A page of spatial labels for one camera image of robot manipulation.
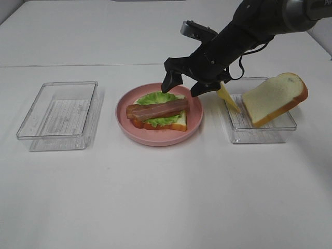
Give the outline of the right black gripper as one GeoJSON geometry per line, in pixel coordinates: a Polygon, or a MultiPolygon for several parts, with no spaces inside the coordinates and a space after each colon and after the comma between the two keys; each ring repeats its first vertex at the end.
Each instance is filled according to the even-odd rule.
{"type": "Polygon", "coordinates": [[[163,93],[169,92],[176,86],[183,84],[182,75],[186,75],[197,82],[191,87],[192,97],[218,91],[222,81],[231,78],[226,70],[231,64],[231,43],[228,41],[210,41],[201,44],[188,57],[168,58],[164,67],[166,76],[161,84],[163,93]]]}

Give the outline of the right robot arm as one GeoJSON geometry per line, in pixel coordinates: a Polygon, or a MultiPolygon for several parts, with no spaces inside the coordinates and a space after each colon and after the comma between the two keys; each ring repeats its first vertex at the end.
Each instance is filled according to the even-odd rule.
{"type": "Polygon", "coordinates": [[[191,20],[181,33],[201,45],[188,57],[168,58],[163,93],[183,83],[182,75],[194,80],[191,96],[217,91],[220,83],[233,80],[229,66],[244,55],[264,49],[276,35],[305,32],[318,20],[331,17],[331,1],[242,1],[230,23],[219,33],[191,20]]]}

